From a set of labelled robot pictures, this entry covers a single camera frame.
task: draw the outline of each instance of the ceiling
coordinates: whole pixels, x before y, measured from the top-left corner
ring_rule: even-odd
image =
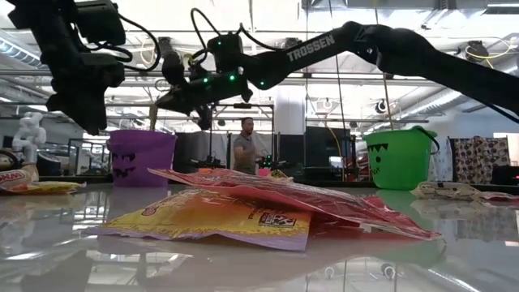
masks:
[[[236,31],[240,23],[251,34],[269,45],[282,45],[286,38],[297,37],[300,40],[318,36],[332,28],[341,26],[344,22],[353,20],[362,24],[375,24],[376,15],[380,24],[392,27],[413,29],[424,35],[437,49],[448,54],[454,54],[458,47],[464,49],[467,41],[480,40],[489,49],[491,54],[497,55],[504,52],[515,40],[514,27],[508,24],[517,23],[517,15],[487,15],[484,9],[478,6],[468,6],[469,9],[459,11],[440,11],[433,6],[424,3],[432,1],[400,1],[400,6],[382,6],[376,10],[373,7],[358,5],[345,7],[344,1],[331,1],[332,9],[324,5],[327,1],[306,0],[188,0],[173,2],[166,0],[125,0],[118,1],[119,11],[122,15],[143,25],[150,30],[155,37],[171,37],[173,47],[180,54],[192,54],[201,49],[190,19],[190,9],[197,7],[202,10],[214,25],[222,32]],[[20,47],[38,55],[38,47],[30,31],[16,30],[7,13],[12,10],[12,5],[6,1],[0,1],[0,29],[5,37],[15,42]],[[216,34],[198,15],[195,17],[202,37],[207,41]],[[148,66],[153,58],[153,46],[148,36],[138,28],[124,23],[127,29],[127,43],[125,48],[130,49],[135,55],[134,65]],[[257,54],[261,52],[253,42],[242,38],[246,53]],[[499,64],[505,58],[492,59],[494,64]],[[0,58],[2,69],[34,69],[21,62],[13,62],[9,58]],[[213,70],[213,59],[208,58],[204,66]],[[316,63],[307,68],[314,76],[322,74],[322,78],[303,79],[293,78],[290,84],[300,84],[307,87],[309,104],[307,107],[308,118],[339,118],[342,97],[344,117],[348,119],[366,120],[370,118],[384,118],[385,114],[375,112],[375,104],[386,97],[384,82],[380,71],[376,67],[364,62],[352,53],[343,53],[335,58],[330,58]],[[342,85],[337,86],[337,72],[341,73]],[[49,86],[50,77],[17,77],[41,90],[52,92]],[[105,98],[108,104],[108,115],[112,118],[111,129],[118,127],[146,127],[146,116],[152,99],[157,98],[163,92],[154,86],[158,78],[129,77],[120,88],[109,88]],[[387,92],[393,113],[405,111],[412,105],[416,105],[427,97],[441,91],[438,84],[423,79],[396,79],[389,80]],[[253,104],[273,104],[277,95],[277,88],[267,91],[255,90],[250,101]],[[239,97],[233,97],[222,103],[232,105],[242,102]],[[269,108],[258,110],[233,109],[232,106],[217,109],[219,118],[228,119],[225,126],[217,125],[215,129],[220,131],[238,131],[238,120],[244,116],[264,119],[256,125],[261,131],[271,130],[269,119],[272,111]],[[171,131],[195,131],[196,125],[189,122],[186,116],[161,110],[159,123],[162,127]],[[145,121],[134,122],[136,118]],[[315,125],[324,125],[324,122],[311,122]],[[342,127],[341,122],[327,122],[329,127]]]

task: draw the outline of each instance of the green bucket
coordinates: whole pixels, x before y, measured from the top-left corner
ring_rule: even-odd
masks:
[[[365,136],[375,185],[385,190],[408,191],[427,181],[431,143],[439,148],[435,137],[435,132],[422,127]]]

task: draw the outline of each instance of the glossy white table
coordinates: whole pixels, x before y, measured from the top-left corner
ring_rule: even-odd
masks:
[[[517,212],[380,195],[438,242],[309,239],[304,253],[211,241],[81,237],[92,225],[176,192],[89,187],[65,196],[0,198],[0,291],[519,291]]]

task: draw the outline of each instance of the patterned curtain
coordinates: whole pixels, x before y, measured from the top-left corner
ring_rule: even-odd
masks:
[[[450,139],[454,181],[490,184],[494,166],[510,165],[506,138]]]

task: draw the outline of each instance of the purple trick-or-treat bucket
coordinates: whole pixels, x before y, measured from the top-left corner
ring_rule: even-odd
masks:
[[[116,187],[167,187],[168,179],[148,169],[169,170],[177,136],[141,130],[111,131],[107,143],[112,155]]]

